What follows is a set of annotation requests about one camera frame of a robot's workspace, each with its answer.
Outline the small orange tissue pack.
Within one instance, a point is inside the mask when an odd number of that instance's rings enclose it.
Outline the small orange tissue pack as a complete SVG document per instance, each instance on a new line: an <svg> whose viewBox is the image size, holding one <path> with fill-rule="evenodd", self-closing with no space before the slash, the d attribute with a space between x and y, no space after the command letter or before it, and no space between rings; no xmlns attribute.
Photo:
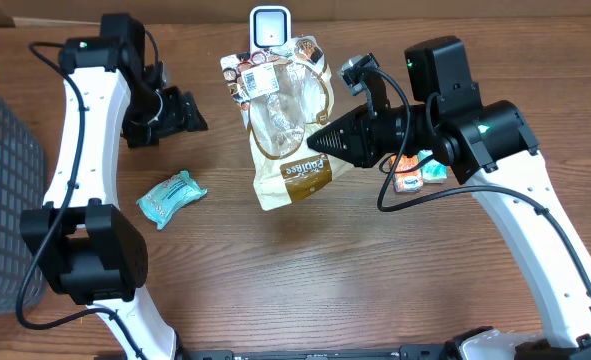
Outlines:
<svg viewBox="0 0 591 360"><path fill-rule="evenodd" d="M403 155L396 167L393 186L396 193L418 192L423 187L423 177L420 170L412 170L419 164L417 156Z"/></svg>

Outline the small teal tissue pack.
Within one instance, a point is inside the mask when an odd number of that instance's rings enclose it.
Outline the small teal tissue pack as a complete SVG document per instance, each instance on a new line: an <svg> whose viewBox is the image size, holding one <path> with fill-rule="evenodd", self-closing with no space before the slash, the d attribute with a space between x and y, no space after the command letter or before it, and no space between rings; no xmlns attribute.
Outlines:
<svg viewBox="0 0 591 360"><path fill-rule="evenodd" d="M434 159L431 150L421 150L418 160L422 165L420 173L425 184L442 184L447 180L446 167Z"/></svg>

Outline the beige brown snack bag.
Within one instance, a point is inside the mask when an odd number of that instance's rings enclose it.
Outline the beige brown snack bag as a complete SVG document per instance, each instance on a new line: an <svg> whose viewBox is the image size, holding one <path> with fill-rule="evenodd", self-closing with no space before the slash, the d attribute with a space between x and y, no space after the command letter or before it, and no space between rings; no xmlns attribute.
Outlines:
<svg viewBox="0 0 591 360"><path fill-rule="evenodd" d="M227 55L220 66L248 132L263 210L303 200L353 167L307 144L328 126L334 105L331 71L313 36Z"/></svg>

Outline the teal wet wipes pack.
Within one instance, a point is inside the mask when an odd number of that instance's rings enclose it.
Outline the teal wet wipes pack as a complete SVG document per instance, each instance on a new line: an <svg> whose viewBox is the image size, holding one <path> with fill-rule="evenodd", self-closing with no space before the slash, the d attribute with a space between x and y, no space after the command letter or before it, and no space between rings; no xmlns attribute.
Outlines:
<svg viewBox="0 0 591 360"><path fill-rule="evenodd" d="M162 230L179 209L199 201L207 193L208 190L200 187L187 170L182 170L154 186L137 200L137 205L156 228Z"/></svg>

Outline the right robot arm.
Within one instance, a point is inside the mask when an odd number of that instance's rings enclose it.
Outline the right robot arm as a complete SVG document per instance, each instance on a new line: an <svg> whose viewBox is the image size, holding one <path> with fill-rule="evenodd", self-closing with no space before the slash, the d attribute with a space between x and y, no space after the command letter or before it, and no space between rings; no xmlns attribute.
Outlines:
<svg viewBox="0 0 591 360"><path fill-rule="evenodd" d="M486 105L454 36L406 49L412 91L392 107L394 82L372 55L340 77L364 105L308 138L308 146L370 168L387 154L429 150L449 167L455 194L471 194L510 249L536 302L541 334L482 326L441 345L405 345L403 359L591 359L591 256L551 184L539 142L511 102Z"/></svg>

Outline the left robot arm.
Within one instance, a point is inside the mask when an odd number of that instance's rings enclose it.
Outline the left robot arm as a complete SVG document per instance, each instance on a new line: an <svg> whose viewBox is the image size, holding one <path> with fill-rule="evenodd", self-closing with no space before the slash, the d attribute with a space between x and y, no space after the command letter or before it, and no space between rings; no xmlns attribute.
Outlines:
<svg viewBox="0 0 591 360"><path fill-rule="evenodd" d="M185 359L178 333L158 312L145 282L146 242L118 205L119 147L154 146L207 129L190 93L168 86L161 62L147 64L153 37L126 13L106 14L95 37L58 47L66 111L55 173L42 205L25 210L20 235L31 272L97 315L127 359Z"/></svg>

